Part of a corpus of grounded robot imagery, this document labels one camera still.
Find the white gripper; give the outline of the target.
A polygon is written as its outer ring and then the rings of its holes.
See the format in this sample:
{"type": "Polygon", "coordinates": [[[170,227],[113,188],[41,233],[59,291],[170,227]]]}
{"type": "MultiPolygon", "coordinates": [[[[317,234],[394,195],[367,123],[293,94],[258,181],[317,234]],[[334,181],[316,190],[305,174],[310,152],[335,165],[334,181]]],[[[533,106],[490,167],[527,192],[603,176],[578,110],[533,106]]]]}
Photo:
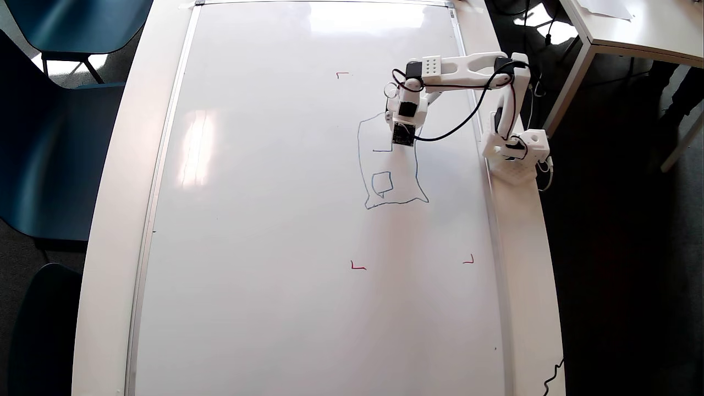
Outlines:
{"type": "Polygon", "coordinates": [[[385,88],[386,106],[384,120],[393,132],[400,130],[416,133],[425,123],[428,101],[420,92],[404,88],[385,88]]]}

